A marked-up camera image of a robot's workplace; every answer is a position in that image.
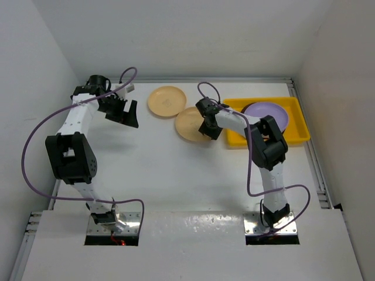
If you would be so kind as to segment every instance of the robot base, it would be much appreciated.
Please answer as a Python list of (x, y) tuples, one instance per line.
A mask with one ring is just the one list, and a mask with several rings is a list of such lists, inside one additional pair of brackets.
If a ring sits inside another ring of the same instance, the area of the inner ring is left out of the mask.
[[(295, 222), (276, 232), (274, 235), (259, 238), (260, 235), (267, 233), (270, 229), (261, 223), (260, 212), (249, 212), (243, 215), (245, 226), (246, 245), (298, 245), (298, 231)], [(288, 216), (274, 224), (274, 228), (281, 228), (294, 219), (292, 212)]]
[(94, 223), (90, 216), (86, 232), (85, 245), (123, 245), (123, 246), (138, 246), (138, 230), (141, 222), (141, 213), (139, 212), (124, 212), (121, 213), (126, 217), (127, 226), (121, 233), (115, 233), (111, 239), (111, 232), (100, 225)]

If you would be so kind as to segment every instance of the black motor bracket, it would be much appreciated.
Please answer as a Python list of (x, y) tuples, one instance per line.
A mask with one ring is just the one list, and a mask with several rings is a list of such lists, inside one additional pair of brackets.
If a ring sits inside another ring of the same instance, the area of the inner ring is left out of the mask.
[[(208, 98), (202, 98), (195, 104), (195, 106), (201, 116), (204, 118), (198, 131), (206, 136), (209, 136), (211, 139), (216, 140), (223, 130), (223, 128), (217, 125), (215, 119), (215, 115), (218, 114), (221, 109), (217, 107), (217, 105), (214, 105)], [(229, 107), (226, 104), (221, 104), (221, 106), (225, 108)]]
[(271, 171), (278, 163), (285, 161), (288, 145), (275, 118), (270, 115), (260, 118), (259, 122), (250, 125), (250, 129), (252, 160), (259, 168)]
[[(84, 134), (48, 136), (45, 144), (55, 178), (66, 184), (91, 183), (97, 162)], [(69, 149), (72, 155), (66, 155)]]
[[(76, 87), (73, 95), (86, 94), (103, 95), (110, 91), (110, 80), (102, 75), (91, 75), (86, 85)], [(120, 98), (117, 94), (111, 94), (98, 100), (98, 111), (105, 113), (105, 118), (116, 123), (138, 128), (137, 101), (132, 100), (128, 112), (124, 111), (125, 105), (130, 102)]]

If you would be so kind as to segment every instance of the white robotic arm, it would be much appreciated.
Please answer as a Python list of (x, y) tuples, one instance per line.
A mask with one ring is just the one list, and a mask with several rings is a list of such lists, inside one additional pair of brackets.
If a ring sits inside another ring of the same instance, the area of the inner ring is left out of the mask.
[[(247, 124), (243, 117), (233, 113), (233, 109), (221, 104), (218, 107), (207, 98), (196, 104), (204, 121), (199, 131), (212, 139), (217, 139), (223, 128), (230, 129), (246, 137)], [(282, 178), (282, 163), (288, 151), (279, 127), (273, 117), (257, 118), (243, 115), (247, 118), (252, 136), (253, 162), (260, 168), (264, 195), (264, 219), (268, 226), (273, 227), (282, 217), (289, 214), (289, 204), (285, 197)], [(263, 135), (269, 135), (264, 141)], [(279, 192), (267, 193), (275, 189)]]
[[(69, 111), (57, 134), (46, 138), (46, 148), (55, 178), (72, 185), (83, 198), (94, 199), (86, 203), (94, 222), (110, 231), (121, 232), (126, 222), (116, 206), (95, 201), (113, 201), (113, 198), (94, 180), (97, 161), (86, 137), (97, 111), (106, 113), (106, 119), (137, 128), (137, 102), (113, 94), (81, 104), (95, 95), (109, 92), (109, 89), (106, 89), (107, 80), (103, 76), (91, 76), (85, 86), (76, 88), (71, 98), (73, 104), (78, 106)], [(133, 90), (134, 86), (130, 85), (125, 92), (128, 92), (128, 89)]]

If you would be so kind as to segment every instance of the tray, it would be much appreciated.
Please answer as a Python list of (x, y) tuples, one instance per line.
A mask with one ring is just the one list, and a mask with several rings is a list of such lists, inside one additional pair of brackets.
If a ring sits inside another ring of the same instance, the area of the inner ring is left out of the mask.
[[(310, 133), (307, 129), (304, 116), (299, 106), (299, 102), (294, 97), (284, 98), (230, 98), (223, 101), (237, 111), (241, 111), (246, 105), (255, 102), (274, 102), (282, 106), (289, 115), (289, 125), (284, 132), (284, 138), (289, 145), (298, 145), (310, 140)], [(231, 130), (227, 131), (227, 141), (229, 147), (247, 147), (246, 138)]]

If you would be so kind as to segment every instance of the beige plate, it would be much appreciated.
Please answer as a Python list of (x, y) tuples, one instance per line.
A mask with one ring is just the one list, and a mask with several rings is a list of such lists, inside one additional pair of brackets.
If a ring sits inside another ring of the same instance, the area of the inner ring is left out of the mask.
[(182, 111), (175, 121), (177, 133), (192, 142), (206, 142), (210, 138), (202, 135), (198, 129), (203, 122), (203, 117), (200, 116), (198, 109), (195, 107), (186, 108)]
[(161, 117), (172, 117), (183, 111), (186, 96), (182, 90), (173, 86), (157, 88), (148, 97), (148, 108)]

